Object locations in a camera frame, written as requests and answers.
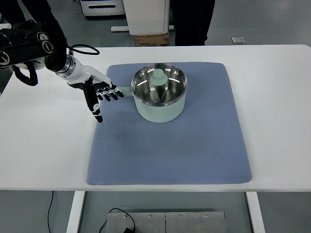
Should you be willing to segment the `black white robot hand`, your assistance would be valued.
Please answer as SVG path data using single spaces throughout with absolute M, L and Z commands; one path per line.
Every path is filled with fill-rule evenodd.
M 69 86 L 81 89 L 87 106 L 96 120 L 101 123 L 100 101 L 123 98 L 124 94 L 111 82 L 110 78 L 90 66 L 76 68 L 67 80 Z

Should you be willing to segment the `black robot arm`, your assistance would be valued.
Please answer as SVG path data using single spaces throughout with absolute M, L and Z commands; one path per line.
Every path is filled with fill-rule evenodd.
M 63 37 L 44 23 L 27 21 L 13 28 L 0 30 L 0 68 L 11 67 L 23 83 L 38 84 L 37 69 L 63 74 L 76 66 L 73 52 L 98 55 L 92 46 L 76 44 L 68 46 Z

